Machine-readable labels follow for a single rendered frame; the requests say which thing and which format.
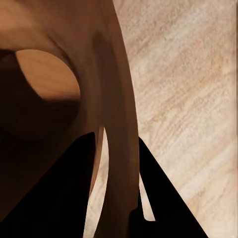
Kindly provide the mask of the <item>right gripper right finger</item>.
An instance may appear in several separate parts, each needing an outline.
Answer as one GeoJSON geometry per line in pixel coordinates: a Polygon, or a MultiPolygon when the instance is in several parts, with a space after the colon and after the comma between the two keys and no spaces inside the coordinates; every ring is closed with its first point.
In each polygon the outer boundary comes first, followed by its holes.
{"type": "Polygon", "coordinates": [[[139,188],[138,207],[130,215],[130,238],[207,238],[141,138],[139,157],[140,175],[156,221],[145,219],[139,188]]]}

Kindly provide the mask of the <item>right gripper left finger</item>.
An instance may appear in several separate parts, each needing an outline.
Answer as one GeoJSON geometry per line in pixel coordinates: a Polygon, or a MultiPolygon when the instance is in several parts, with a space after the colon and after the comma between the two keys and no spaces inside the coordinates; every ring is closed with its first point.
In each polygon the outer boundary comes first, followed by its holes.
{"type": "Polygon", "coordinates": [[[83,238],[96,152],[78,137],[0,223],[0,238],[83,238]]]}

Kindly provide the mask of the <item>trash can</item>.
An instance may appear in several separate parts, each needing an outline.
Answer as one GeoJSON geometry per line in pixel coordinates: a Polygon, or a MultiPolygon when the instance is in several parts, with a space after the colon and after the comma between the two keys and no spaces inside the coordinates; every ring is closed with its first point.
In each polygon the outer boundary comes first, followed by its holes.
{"type": "Polygon", "coordinates": [[[139,134],[113,0],[0,0],[0,223],[78,137],[94,132],[90,198],[104,128],[109,171],[93,238],[130,238],[139,134]]]}

